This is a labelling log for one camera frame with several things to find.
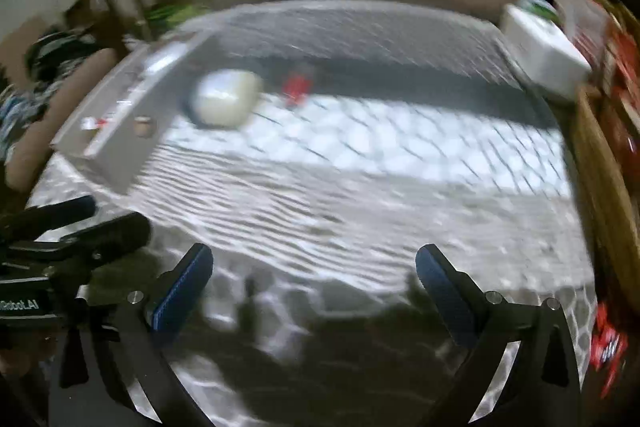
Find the white plastic container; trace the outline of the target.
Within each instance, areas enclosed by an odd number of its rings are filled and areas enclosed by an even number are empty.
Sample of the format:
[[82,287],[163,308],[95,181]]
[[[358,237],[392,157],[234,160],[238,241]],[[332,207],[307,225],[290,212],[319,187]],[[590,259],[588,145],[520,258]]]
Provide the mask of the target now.
[[555,23],[508,4],[500,30],[506,49],[529,81],[557,100],[576,101],[592,69]]

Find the grey cardboard tray box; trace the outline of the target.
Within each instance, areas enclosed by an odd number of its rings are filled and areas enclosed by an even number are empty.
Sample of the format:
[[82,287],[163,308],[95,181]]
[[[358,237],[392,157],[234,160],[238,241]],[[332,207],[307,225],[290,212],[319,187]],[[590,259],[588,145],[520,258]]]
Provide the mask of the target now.
[[207,30],[138,46],[82,100],[51,145],[85,178],[126,193],[219,57]]

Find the wicker basket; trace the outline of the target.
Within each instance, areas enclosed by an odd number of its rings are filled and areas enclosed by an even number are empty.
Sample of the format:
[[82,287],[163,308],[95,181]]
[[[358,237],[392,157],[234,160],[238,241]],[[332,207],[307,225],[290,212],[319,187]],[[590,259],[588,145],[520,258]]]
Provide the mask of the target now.
[[594,231],[632,309],[639,308],[639,230],[622,170],[597,120],[602,95],[589,84],[577,91],[572,142]]

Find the patterned grey blanket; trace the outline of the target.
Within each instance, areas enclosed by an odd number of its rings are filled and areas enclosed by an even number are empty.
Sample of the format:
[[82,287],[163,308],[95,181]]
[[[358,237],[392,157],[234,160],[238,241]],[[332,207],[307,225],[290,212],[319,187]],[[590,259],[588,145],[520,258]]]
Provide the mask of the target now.
[[[215,424],[416,425],[464,359],[416,280],[426,244],[512,303],[558,299],[587,367],[597,298],[573,161],[496,25],[312,0],[238,6],[173,35],[192,30],[219,44],[207,72],[264,80],[250,118],[202,128],[184,104],[126,193],[56,152],[30,200],[90,194],[99,220],[152,222],[145,251],[96,273],[92,303],[145,287],[194,243],[213,249],[167,355]],[[287,108],[297,64],[314,66],[314,87]]]

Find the blue-capped cream bottle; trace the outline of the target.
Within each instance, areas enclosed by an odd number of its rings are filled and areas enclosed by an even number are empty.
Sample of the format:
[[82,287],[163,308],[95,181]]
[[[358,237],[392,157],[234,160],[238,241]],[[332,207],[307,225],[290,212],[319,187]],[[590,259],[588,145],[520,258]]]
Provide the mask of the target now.
[[212,70],[186,96],[186,116],[202,128],[236,129],[253,114],[264,80],[247,69]]

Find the red lighter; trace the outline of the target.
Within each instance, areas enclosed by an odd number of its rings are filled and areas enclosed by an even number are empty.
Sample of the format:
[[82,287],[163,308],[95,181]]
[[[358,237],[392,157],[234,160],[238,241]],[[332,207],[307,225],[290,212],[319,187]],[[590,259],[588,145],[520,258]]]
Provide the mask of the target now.
[[284,106],[292,108],[303,104],[314,87],[314,77],[316,70],[311,64],[297,64],[289,69],[282,81]]

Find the red snack packets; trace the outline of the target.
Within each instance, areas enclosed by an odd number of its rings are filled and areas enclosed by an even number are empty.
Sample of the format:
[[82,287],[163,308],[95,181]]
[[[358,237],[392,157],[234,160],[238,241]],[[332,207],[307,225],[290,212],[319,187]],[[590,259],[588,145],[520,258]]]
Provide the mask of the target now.
[[588,369],[596,375],[596,389],[600,399],[606,398],[622,376],[629,347],[628,335],[616,329],[608,306],[598,303],[591,334]]

